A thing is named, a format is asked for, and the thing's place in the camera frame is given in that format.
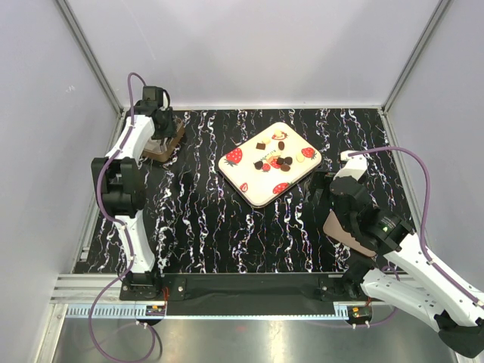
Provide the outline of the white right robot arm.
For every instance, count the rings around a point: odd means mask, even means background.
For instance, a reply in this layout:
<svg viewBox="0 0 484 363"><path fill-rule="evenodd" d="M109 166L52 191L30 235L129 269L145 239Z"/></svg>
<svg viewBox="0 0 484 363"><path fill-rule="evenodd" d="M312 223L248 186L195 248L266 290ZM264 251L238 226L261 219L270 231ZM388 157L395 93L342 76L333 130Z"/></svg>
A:
<svg viewBox="0 0 484 363"><path fill-rule="evenodd" d="M373 203L363 171L312 173L306 201L327 213L323 232L355 251L336 286L350 299L367 296L418 318L459 355L483 352L483 292L425 247L412 227Z"/></svg>

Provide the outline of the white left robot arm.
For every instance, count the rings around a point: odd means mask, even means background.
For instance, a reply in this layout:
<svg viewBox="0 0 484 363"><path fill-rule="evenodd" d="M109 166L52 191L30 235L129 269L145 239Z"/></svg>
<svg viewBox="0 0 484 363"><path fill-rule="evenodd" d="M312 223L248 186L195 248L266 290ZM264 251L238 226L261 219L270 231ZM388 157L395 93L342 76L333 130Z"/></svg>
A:
<svg viewBox="0 0 484 363"><path fill-rule="evenodd" d="M91 164L98 206L116 226L128 270L147 273L138 279L136 287L146 299L156 299L163 292L163 281L148 273L154 268L154 253L144 228L146 190L138 162L142 156L167 161L184 132L183 124L173 116L168 92L145 86L114 146Z"/></svg>

